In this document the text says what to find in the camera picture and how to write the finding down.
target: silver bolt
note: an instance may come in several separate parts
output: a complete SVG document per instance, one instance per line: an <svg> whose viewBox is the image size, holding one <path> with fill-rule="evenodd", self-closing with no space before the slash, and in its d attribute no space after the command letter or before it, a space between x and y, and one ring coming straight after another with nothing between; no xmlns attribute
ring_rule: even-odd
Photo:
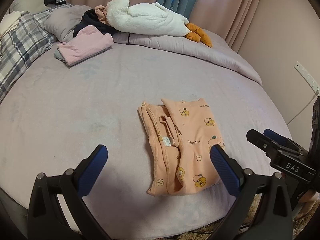
<svg viewBox="0 0 320 240"><path fill-rule="evenodd" d="M71 175L73 173L73 169L67 169L65 174L66 175Z"/></svg>
<svg viewBox="0 0 320 240"><path fill-rule="evenodd" d="M37 179L42 179L44 177L44 174L41 172L37 175Z"/></svg>
<svg viewBox="0 0 320 240"><path fill-rule="evenodd" d="M253 174L253 171L249 168L246 168L246 169L244 169L244 173L250 176Z"/></svg>
<svg viewBox="0 0 320 240"><path fill-rule="evenodd" d="M275 177L276 177L277 179L281 179L281 178L282 178L282 175L281 175L280 172L275 172Z"/></svg>

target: white power strip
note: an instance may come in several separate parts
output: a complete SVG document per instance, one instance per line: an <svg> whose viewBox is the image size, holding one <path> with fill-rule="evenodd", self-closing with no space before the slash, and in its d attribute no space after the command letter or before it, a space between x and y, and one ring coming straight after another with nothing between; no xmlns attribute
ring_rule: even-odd
<svg viewBox="0 0 320 240"><path fill-rule="evenodd" d="M312 90L315 92L315 94L319 94L320 87L319 87L318 83L309 74L309 72L300 64L300 62L297 61L296 65L294 65L294 68L308 82L309 86L312 88Z"/></svg>

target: mattress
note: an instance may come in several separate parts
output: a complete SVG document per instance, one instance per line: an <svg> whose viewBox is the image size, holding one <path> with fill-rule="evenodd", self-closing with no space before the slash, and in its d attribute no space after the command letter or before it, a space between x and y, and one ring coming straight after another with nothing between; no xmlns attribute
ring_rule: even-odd
<svg viewBox="0 0 320 240"><path fill-rule="evenodd" d="M171 236L223 217L234 202L223 184L188 196L146 193L153 156L137 111L143 100L204 98L228 155L257 174L274 170L247 142L247 131L269 128L291 137L263 88L230 69L124 44L67 68L54 58L55 48L31 65L0 105L0 187L26 208L39 172L62 174L104 144L109 159L84 202L112 238Z"/></svg>

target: orange plush foot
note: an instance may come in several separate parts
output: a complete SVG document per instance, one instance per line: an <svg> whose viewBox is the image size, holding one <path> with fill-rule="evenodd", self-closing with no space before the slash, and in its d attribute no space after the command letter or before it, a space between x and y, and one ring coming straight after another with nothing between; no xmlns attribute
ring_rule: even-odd
<svg viewBox="0 0 320 240"><path fill-rule="evenodd" d="M212 42L211 39L209 37L209 35L207 33L204 32L203 29L201 29L199 26L193 24L193 23L188 23L186 25L186 27L191 31L191 32L195 32L200 36L200 41L207 45L208 47L212 48Z"/></svg>
<svg viewBox="0 0 320 240"><path fill-rule="evenodd" d="M184 36L188 40L195 41L195 42L200 42L200 36L196 33L189 32L187 35Z"/></svg>

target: folded pink shirt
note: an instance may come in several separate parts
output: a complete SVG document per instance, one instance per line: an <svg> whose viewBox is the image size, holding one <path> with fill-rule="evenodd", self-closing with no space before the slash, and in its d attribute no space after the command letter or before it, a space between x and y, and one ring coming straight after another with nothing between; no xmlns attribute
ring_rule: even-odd
<svg viewBox="0 0 320 240"><path fill-rule="evenodd" d="M103 35L96 27L89 25L79 31L69 42L58 44L58 50L68 66L105 51L113 44L112 36Z"/></svg>

